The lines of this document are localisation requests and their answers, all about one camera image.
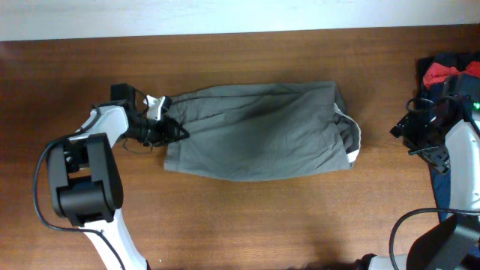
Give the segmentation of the grey shorts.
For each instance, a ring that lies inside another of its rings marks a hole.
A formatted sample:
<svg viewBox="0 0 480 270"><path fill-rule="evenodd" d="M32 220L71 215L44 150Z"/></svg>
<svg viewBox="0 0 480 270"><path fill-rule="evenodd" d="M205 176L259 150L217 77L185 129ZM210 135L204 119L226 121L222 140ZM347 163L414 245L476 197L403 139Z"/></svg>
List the grey shorts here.
<svg viewBox="0 0 480 270"><path fill-rule="evenodd" d="M169 117L190 136L169 144L165 170L234 182L349 170L362 131L334 81L222 85L174 97Z"/></svg>

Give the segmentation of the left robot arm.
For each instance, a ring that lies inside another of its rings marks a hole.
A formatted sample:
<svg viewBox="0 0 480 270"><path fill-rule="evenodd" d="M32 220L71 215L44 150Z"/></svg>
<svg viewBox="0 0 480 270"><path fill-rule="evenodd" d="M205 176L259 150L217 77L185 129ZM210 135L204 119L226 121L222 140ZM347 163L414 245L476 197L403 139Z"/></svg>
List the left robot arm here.
<svg viewBox="0 0 480 270"><path fill-rule="evenodd" d="M46 163L54 212L70 222L68 232L82 233L107 269L149 269L123 218L124 190L113 146L128 139L145 147L167 146L190 134L167 112L168 96L143 95L127 83L112 85L110 99L94 105L74 133L49 142L39 161Z"/></svg>

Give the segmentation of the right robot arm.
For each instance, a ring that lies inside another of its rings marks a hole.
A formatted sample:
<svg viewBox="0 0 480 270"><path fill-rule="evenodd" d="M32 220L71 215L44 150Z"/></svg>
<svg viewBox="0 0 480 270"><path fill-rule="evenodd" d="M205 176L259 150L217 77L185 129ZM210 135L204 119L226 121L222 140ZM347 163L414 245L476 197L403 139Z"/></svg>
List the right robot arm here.
<svg viewBox="0 0 480 270"><path fill-rule="evenodd" d="M410 155L418 155L431 171L432 183L446 182L443 199L434 208L420 208L400 217L388 243L388 256L368 254L355 269L479 268L479 78L449 76L431 94L409 100L407 114L391 129ZM395 255L400 225L415 215L436 213L440 222L417 238L409 252Z"/></svg>

